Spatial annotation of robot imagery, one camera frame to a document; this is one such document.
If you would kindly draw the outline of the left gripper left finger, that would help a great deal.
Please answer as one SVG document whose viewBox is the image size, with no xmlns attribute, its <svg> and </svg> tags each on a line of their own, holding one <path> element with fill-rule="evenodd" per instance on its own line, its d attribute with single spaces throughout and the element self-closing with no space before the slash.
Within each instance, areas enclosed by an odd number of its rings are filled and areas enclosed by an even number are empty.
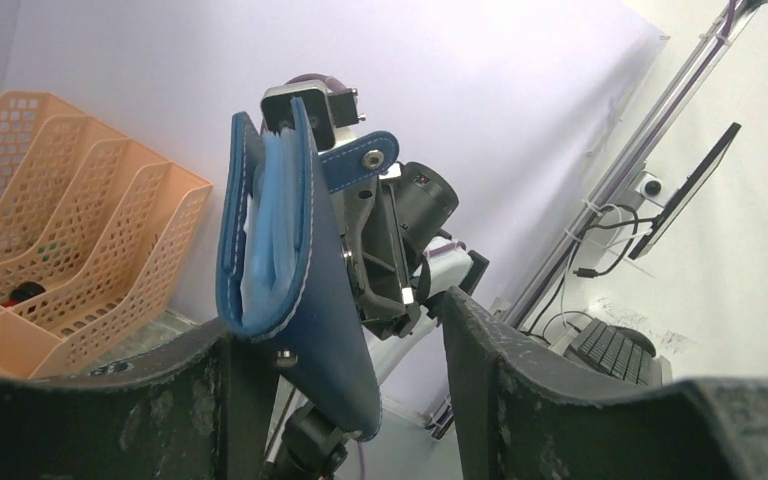
<svg viewBox="0 0 768 480">
<path fill-rule="evenodd" d="M 89 374 L 0 378 L 0 479 L 256 479 L 276 390 L 218 319 Z"/>
</svg>

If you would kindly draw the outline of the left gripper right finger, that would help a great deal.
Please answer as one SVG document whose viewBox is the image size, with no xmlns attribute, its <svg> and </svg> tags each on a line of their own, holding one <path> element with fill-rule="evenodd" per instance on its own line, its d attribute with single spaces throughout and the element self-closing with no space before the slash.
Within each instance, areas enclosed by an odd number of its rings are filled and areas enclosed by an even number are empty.
<svg viewBox="0 0 768 480">
<path fill-rule="evenodd" d="M 457 288 L 442 326 L 467 479 L 768 479 L 768 378 L 625 383 Z"/>
</svg>

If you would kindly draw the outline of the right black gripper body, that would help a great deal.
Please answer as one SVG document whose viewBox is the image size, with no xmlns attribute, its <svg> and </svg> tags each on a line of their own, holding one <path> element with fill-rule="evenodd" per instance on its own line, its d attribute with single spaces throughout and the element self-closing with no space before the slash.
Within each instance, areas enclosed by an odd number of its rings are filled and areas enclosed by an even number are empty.
<svg viewBox="0 0 768 480">
<path fill-rule="evenodd" d="M 378 338 L 408 335 L 431 297 L 431 241 L 459 205 L 451 185 L 417 162 L 396 163 L 337 193 L 337 220 L 361 324 Z"/>
</svg>

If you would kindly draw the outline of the blue leather card holder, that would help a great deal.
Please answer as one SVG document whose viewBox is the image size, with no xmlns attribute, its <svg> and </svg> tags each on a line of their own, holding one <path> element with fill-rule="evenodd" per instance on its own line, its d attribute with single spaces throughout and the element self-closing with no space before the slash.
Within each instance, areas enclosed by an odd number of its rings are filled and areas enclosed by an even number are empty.
<svg viewBox="0 0 768 480">
<path fill-rule="evenodd" d="M 342 431 L 374 438 L 382 404 L 331 196 L 385 173 L 399 146 L 376 131 L 319 153 L 304 101 L 292 126 L 232 119 L 216 266 L 219 317 Z"/>
</svg>

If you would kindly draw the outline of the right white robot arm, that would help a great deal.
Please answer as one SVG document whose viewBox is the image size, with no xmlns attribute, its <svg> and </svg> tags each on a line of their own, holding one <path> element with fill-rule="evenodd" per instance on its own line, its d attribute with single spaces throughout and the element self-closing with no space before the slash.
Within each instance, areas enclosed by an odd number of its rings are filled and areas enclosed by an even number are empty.
<svg viewBox="0 0 768 480">
<path fill-rule="evenodd" d="M 473 292 L 489 264 L 444 231 L 459 204 L 451 185 L 417 162 L 395 163 L 334 199 L 357 319 L 377 382 L 433 331 L 445 290 Z M 292 388 L 269 440 L 262 478 L 330 479 L 349 436 Z"/>
</svg>

